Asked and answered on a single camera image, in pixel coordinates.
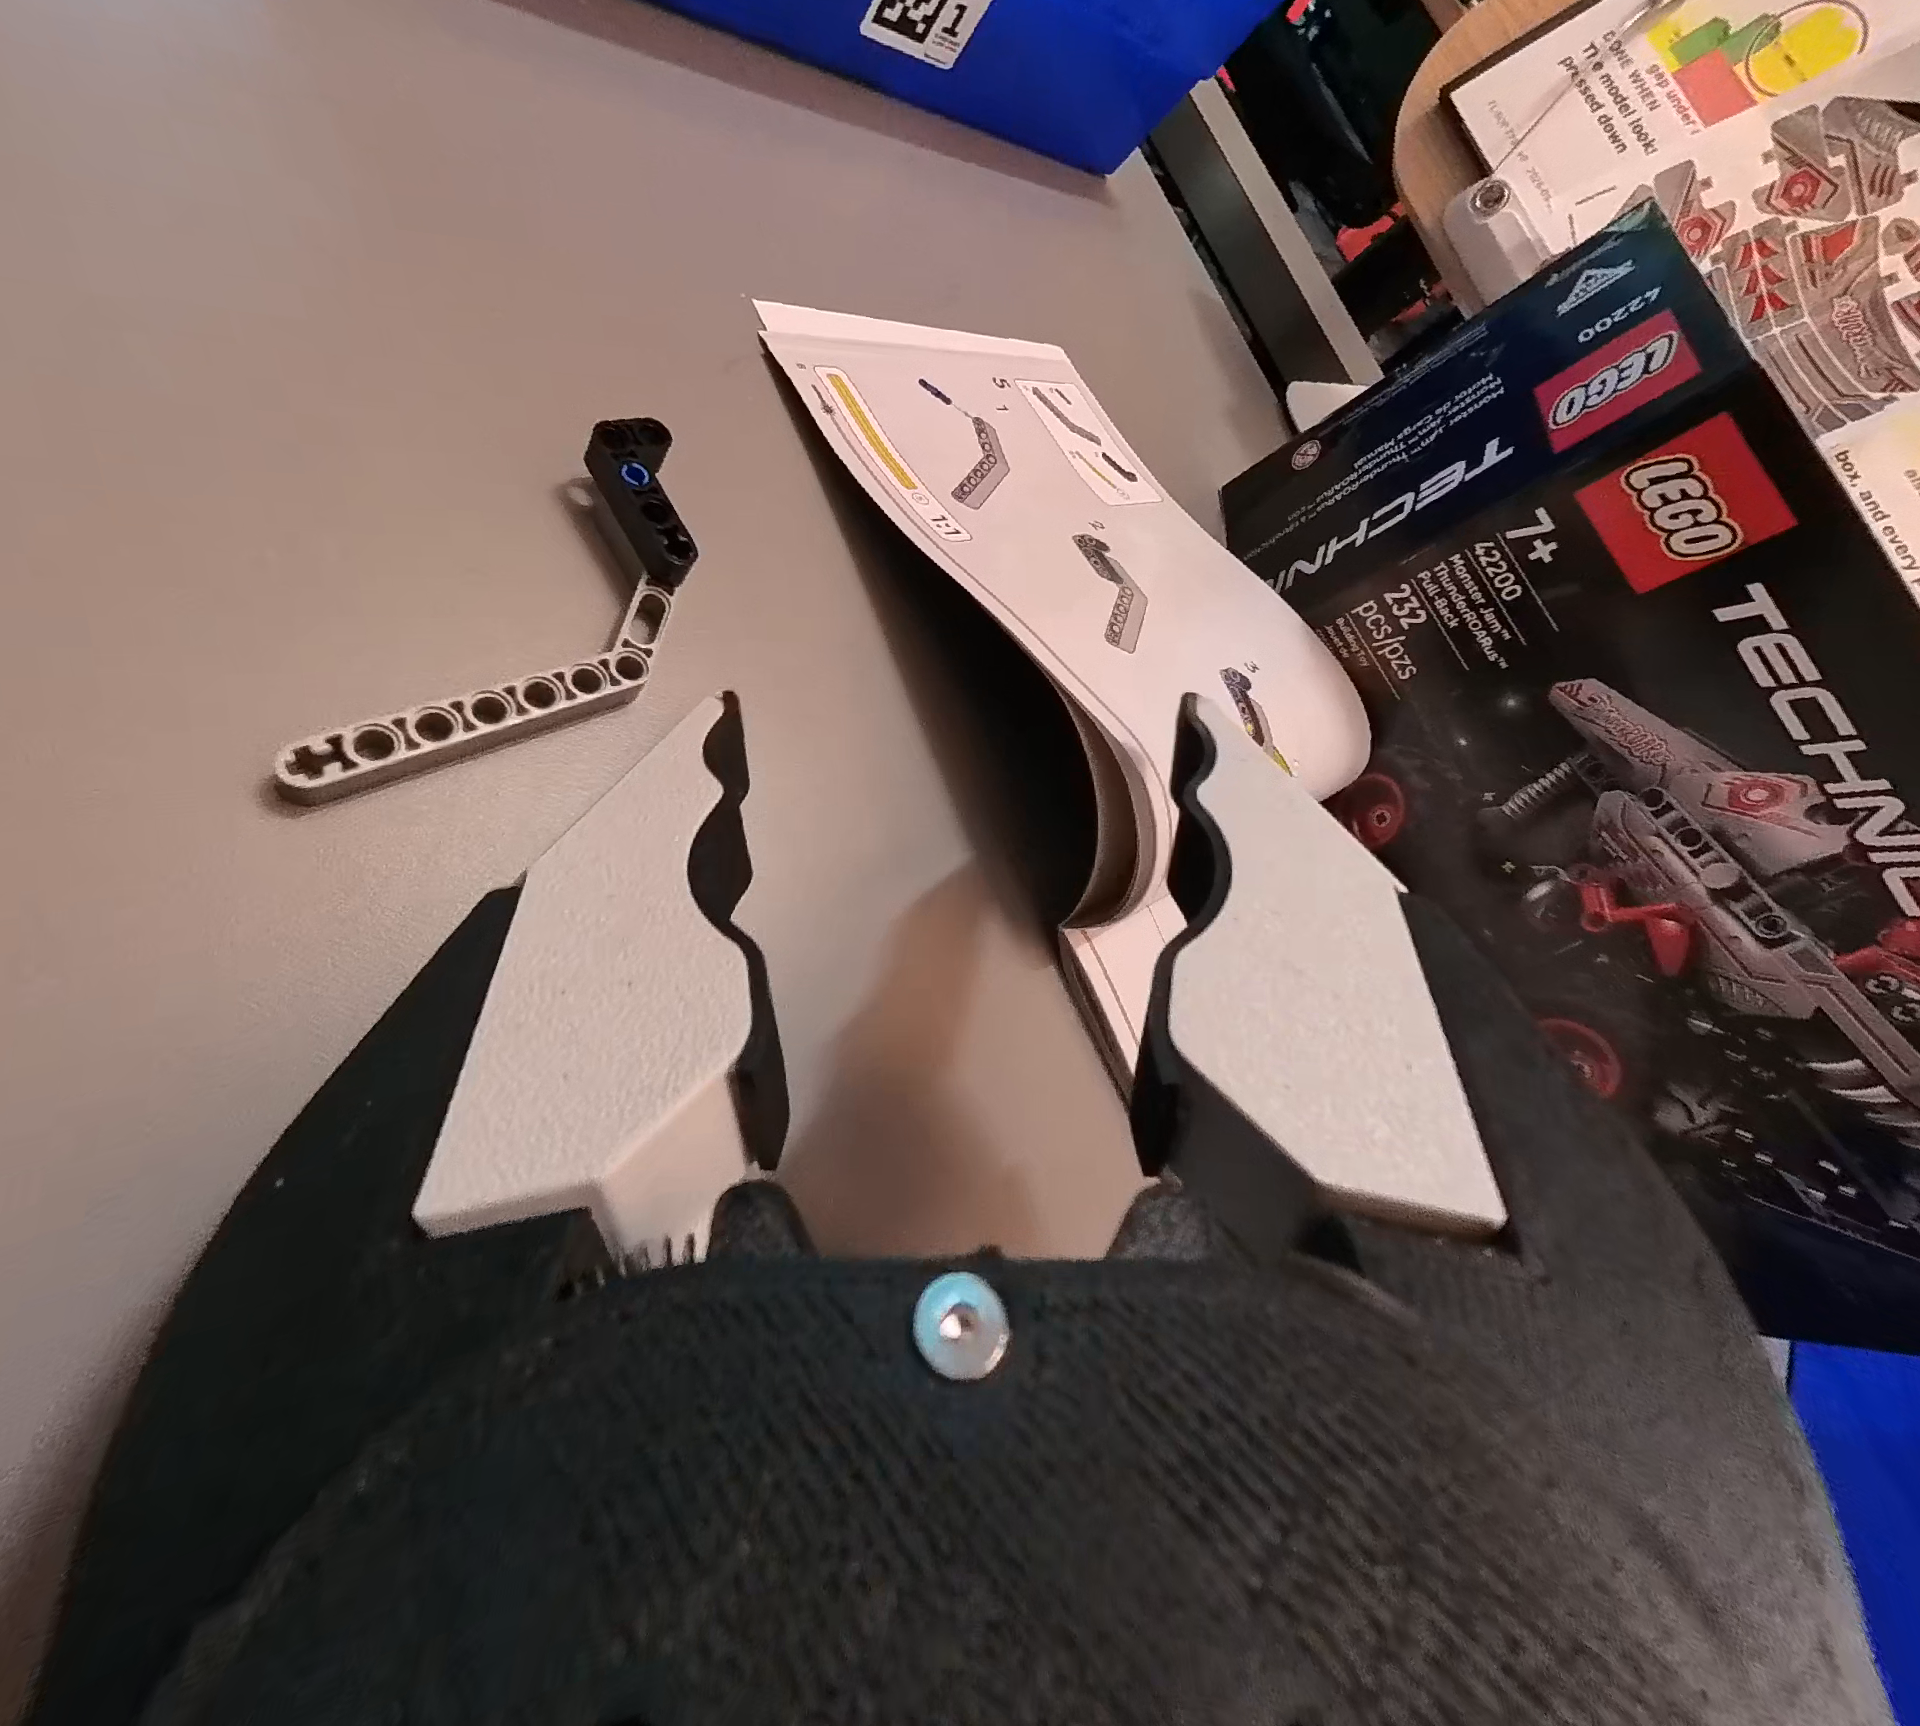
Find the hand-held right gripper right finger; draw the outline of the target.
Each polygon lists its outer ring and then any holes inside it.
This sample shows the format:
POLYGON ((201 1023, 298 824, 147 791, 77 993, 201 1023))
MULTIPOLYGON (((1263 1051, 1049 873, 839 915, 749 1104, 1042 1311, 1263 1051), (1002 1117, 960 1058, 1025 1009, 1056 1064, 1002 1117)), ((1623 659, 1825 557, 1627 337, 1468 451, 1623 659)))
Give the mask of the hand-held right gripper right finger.
POLYGON ((1500 1233, 1401 881, 1228 708, 1188 694, 1175 731, 1181 922, 1130 1092, 1143 1169, 1228 1233, 1500 1233))

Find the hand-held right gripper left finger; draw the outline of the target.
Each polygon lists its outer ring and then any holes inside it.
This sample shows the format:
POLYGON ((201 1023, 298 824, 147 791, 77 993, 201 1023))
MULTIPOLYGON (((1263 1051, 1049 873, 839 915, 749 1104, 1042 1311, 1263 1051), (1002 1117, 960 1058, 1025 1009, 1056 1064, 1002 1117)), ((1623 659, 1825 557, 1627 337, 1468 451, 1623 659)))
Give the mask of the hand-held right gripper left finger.
POLYGON ((626 1270, 709 1257, 791 1129, 741 697, 694 706, 525 873, 419 1186, 422 1233, 590 1217, 626 1270))

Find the grey angled toy beam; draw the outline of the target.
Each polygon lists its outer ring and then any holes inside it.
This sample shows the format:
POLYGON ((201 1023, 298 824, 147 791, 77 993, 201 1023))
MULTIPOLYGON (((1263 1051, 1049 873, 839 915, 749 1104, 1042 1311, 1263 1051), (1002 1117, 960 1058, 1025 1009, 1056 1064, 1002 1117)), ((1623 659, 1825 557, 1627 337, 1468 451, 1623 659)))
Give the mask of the grey angled toy beam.
POLYGON ((275 791, 298 806, 340 801, 631 706, 652 678, 675 597, 637 580, 605 650, 298 738, 275 760, 275 791))

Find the black toy beam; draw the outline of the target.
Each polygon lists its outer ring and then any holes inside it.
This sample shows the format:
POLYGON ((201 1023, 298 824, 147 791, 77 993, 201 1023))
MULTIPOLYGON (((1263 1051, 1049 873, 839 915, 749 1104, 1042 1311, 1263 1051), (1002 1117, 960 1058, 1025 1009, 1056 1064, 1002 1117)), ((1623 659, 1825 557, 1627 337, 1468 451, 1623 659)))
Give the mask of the black toy beam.
POLYGON ((667 494, 662 468, 675 436, 658 418, 602 418, 593 423, 585 469, 602 526, 637 580, 677 594, 700 547, 667 494))

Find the black toy set box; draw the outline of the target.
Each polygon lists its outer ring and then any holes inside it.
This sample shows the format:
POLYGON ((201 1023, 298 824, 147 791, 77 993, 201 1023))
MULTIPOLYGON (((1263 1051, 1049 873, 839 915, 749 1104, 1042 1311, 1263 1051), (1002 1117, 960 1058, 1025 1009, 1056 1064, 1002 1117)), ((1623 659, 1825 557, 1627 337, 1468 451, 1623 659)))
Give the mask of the black toy set box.
POLYGON ((1763 1331, 1919 1340, 1916 595, 1652 204, 1220 491, 1353 676, 1332 809, 1763 1331))

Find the building instruction booklet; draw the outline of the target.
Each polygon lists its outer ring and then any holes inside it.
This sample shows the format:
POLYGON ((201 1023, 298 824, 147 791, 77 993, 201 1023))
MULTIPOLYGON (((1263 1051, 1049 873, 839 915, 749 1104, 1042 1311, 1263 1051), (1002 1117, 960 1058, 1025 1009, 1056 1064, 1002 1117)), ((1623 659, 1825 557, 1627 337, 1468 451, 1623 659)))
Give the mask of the building instruction booklet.
POLYGON ((1090 870, 1059 927, 1074 1003, 1133 1089, 1178 910, 1185 700, 1232 714, 1319 799, 1372 751, 1309 624, 1160 485, 1059 345, 759 298, 762 343, 879 510, 1047 678, 1092 785, 1090 870))

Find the white clip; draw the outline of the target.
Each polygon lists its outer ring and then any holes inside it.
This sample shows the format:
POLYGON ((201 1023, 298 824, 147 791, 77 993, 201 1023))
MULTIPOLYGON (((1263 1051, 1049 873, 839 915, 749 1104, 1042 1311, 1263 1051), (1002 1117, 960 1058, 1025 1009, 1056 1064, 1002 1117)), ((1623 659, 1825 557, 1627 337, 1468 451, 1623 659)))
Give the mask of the white clip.
POLYGON ((1443 226, 1482 305, 1521 287, 1554 257, 1523 193, 1499 173, 1462 187, 1449 201, 1443 226))

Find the wooden edged table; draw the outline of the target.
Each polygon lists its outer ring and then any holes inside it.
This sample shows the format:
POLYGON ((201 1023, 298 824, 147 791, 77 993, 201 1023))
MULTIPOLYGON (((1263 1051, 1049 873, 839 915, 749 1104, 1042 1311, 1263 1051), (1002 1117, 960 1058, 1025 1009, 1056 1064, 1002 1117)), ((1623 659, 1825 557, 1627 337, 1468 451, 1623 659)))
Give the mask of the wooden edged table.
MULTIPOLYGON (((1745 19, 1716 14, 1714 0, 1591 0, 1478 64, 1466 45, 1443 44, 1405 99, 1394 175, 1410 184, 1410 213, 1445 279, 1478 311, 1443 224, 1477 180, 1499 175, 1521 193, 1557 262, 1623 217, 1669 226, 1657 205, 1625 200, 1693 157, 1708 131, 1840 92, 1919 104, 1916 28, 1860 0, 1788 0, 1745 19)), ((1919 394, 1916 407, 1825 438, 1792 412, 1916 592, 1919 394)))

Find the toy sticker sheet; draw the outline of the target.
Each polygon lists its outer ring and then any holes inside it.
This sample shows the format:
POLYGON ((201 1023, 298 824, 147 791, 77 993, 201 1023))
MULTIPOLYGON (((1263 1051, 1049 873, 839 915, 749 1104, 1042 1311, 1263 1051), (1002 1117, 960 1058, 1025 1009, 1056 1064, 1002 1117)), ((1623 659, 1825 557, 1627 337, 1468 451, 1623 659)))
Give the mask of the toy sticker sheet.
POLYGON ((1766 106, 1625 200, 1659 208, 1817 438, 1916 409, 1916 135, 1914 97, 1766 106))

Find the printed instruction sheet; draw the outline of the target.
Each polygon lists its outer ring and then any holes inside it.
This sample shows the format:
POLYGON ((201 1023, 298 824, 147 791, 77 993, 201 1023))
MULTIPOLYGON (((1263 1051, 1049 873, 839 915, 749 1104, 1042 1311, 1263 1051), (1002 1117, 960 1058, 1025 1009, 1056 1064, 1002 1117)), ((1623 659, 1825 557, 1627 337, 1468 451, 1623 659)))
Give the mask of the printed instruction sheet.
POLYGON ((1482 310, 1659 210, 1919 584, 1919 0, 1588 0, 1446 93, 1482 310))

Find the white marker tag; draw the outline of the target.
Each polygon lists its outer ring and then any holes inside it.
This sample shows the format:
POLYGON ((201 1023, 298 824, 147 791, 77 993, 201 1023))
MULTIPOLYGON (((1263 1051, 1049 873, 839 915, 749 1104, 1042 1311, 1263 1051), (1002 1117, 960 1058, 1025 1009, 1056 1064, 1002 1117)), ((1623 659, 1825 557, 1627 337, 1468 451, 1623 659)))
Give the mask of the white marker tag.
POLYGON ((871 0, 858 34, 895 54, 952 71, 996 0, 871 0))

